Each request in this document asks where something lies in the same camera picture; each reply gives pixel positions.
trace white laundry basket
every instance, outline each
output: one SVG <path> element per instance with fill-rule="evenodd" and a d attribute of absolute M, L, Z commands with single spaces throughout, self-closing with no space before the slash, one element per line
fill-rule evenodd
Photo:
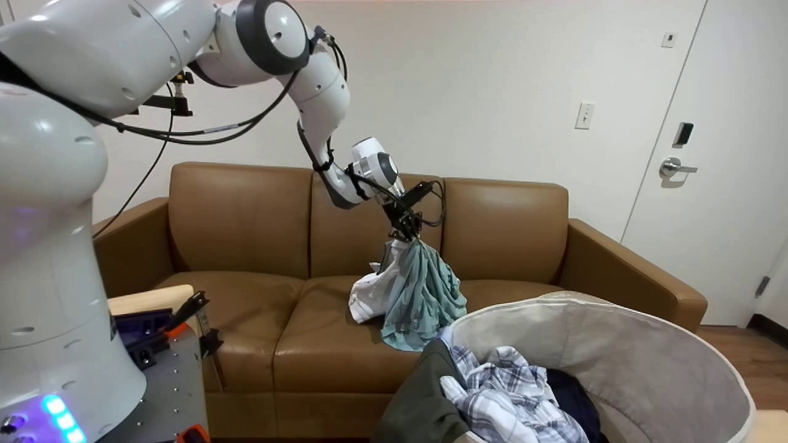
<path fill-rule="evenodd" d="M 744 443 L 756 415 L 744 379 L 696 335 L 579 293 L 476 311 L 442 340 L 486 359 L 513 345 L 574 375 L 611 443 Z"/>

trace wall outlet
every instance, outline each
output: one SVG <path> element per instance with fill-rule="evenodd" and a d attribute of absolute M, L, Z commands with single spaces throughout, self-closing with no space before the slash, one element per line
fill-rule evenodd
<path fill-rule="evenodd" d="M 577 132 L 591 132 L 591 122 L 594 122 L 594 105 L 582 105 L 579 108 L 577 108 L 577 122 L 574 122 L 574 128 Z"/>

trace baseboard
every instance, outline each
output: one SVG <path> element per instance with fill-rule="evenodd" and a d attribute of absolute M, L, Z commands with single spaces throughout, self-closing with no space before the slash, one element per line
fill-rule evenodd
<path fill-rule="evenodd" d="M 788 327 L 782 327 L 781 322 L 767 320 L 765 316 L 754 316 L 747 327 L 749 331 L 758 331 L 760 335 L 767 335 L 775 343 L 781 343 L 782 348 L 788 348 Z"/>

